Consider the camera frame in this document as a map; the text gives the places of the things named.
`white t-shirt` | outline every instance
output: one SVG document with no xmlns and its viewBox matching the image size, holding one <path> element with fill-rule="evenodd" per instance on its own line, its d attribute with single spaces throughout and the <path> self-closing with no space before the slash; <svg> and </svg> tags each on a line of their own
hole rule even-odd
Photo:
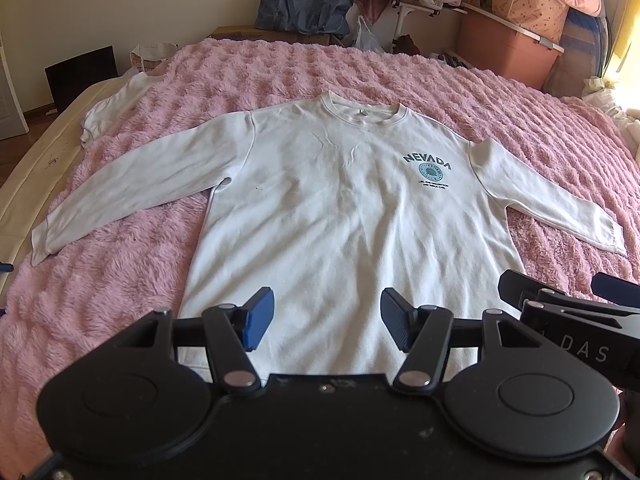
<svg viewBox="0 0 640 480">
<path fill-rule="evenodd" d="M 500 307 L 503 271 L 524 272 L 506 207 L 626 254 L 599 206 L 533 171 L 494 140 L 479 144 L 403 105 L 331 92 L 219 116 L 121 156 L 33 231 L 33 263 L 137 210 L 205 189 L 209 207 L 180 317 L 275 294 L 250 359 L 270 372 L 392 376 L 404 359 L 380 318 L 391 286 L 457 317 Z M 456 352 L 450 372 L 474 361 Z M 180 360 L 208 368 L 203 349 Z"/>
</svg>

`pink blanket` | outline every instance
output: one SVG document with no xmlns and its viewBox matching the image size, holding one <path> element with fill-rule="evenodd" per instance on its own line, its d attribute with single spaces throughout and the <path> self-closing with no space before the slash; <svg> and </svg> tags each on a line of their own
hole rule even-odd
<svg viewBox="0 0 640 480">
<path fill-rule="evenodd" d="M 599 270 L 640 281 L 640 171 L 611 120 L 576 98 L 561 101 L 491 72 L 443 68 L 420 56 L 263 41 L 187 46 L 136 110 L 88 147 L 51 207 L 98 168 L 152 139 L 225 112 L 327 89 L 363 103 L 403 102 L 468 139 L 493 137 L 622 225 L 628 259 L 510 211 L 530 275 L 579 295 L 590 293 Z M 206 203 L 206 194 L 196 194 L 141 211 L 37 267 L 30 256 L 20 264 L 0 320 L 0 471 L 6 478 L 27 472 L 47 451 L 34 407 L 52 375 L 152 307 L 177 311 Z"/>
</svg>

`ribbed neckline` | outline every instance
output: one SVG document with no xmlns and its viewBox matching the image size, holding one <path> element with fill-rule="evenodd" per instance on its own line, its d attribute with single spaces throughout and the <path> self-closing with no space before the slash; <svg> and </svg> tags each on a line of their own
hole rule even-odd
<svg viewBox="0 0 640 480">
<path fill-rule="evenodd" d="M 407 107 L 402 103 L 398 103 L 397 105 L 364 105 L 361 103 L 357 103 L 354 101 L 349 101 L 340 97 L 339 95 L 334 94 L 330 90 L 324 92 L 320 95 L 320 99 L 324 108 L 331 114 L 339 119 L 345 121 L 346 123 L 353 124 L 354 126 L 359 126 L 362 128 L 371 127 L 371 126 L 387 126 L 389 124 L 395 124 L 398 121 L 404 119 L 407 115 Z M 369 121 L 363 121 L 360 119 L 354 119 L 350 115 L 345 114 L 338 110 L 335 105 L 343 105 L 351 108 L 357 108 L 359 110 L 370 110 L 373 112 L 391 112 L 393 115 L 388 119 L 383 119 L 381 121 L 377 121 L 375 123 Z"/>
</svg>

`cardboard box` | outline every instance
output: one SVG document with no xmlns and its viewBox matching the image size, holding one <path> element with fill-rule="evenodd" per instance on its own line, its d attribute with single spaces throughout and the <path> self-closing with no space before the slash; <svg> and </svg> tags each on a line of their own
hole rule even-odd
<svg viewBox="0 0 640 480">
<path fill-rule="evenodd" d="M 315 43 L 321 45 L 340 44 L 340 41 L 331 34 L 314 34 L 306 36 L 297 32 L 279 32 L 277 30 L 260 30 L 248 25 L 232 25 L 230 27 L 218 27 L 210 35 L 214 40 L 264 40 L 286 41 L 287 43 Z"/>
</svg>

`sweatshirt sleeve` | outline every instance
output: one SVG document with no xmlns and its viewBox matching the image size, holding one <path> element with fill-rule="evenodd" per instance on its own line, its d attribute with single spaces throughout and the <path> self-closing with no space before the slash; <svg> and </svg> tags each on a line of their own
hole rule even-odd
<svg viewBox="0 0 640 480">
<path fill-rule="evenodd" d="M 33 265 L 92 230 L 136 211 L 233 181 L 254 142 L 250 112 L 224 114 L 110 162 L 31 233 Z"/>
<path fill-rule="evenodd" d="M 626 256 L 622 227 L 604 209 L 548 181 L 498 142 L 471 142 L 469 162 L 487 193 L 501 206 Z"/>
<path fill-rule="evenodd" d="M 83 148 L 102 136 L 111 125 L 125 112 L 133 110 L 138 101 L 163 76 L 150 76 L 146 72 L 136 74 L 114 95 L 97 102 L 82 119 L 80 143 Z"/>
</svg>

